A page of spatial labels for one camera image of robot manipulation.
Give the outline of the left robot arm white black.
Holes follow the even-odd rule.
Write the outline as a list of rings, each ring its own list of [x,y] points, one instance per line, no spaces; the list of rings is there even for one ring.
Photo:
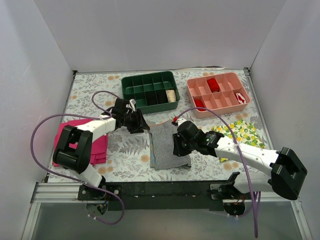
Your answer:
[[[90,164],[93,142],[99,138],[126,127],[130,134],[150,130],[143,114],[135,107],[134,99],[117,98],[115,105],[85,124],[66,125],[60,134],[53,153],[53,162],[73,172],[81,182],[91,185],[89,194],[95,200],[106,196],[104,179]]]

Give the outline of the grey striped boxer underwear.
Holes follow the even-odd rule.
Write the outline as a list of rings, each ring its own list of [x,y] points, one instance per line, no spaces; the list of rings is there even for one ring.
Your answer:
[[[151,168],[159,171],[175,168],[189,170],[192,167],[189,155],[179,157],[173,154],[173,134],[176,132],[177,127],[170,120],[150,127],[148,134]]]

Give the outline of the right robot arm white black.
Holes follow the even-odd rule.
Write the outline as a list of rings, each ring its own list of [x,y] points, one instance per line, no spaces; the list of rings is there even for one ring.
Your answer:
[[[184,157],[197,151],[257,170],[250,177],[235,173],[228,179],[226,192],[232,199],[253,191],[274,192],[287,200],[297,200],[308,173],[296,153],[288,147],[270,150],[245,143],[236,144],[222,133],[203,132],[191,121],[178,124],[177,132],[172,137],[175,156]]]

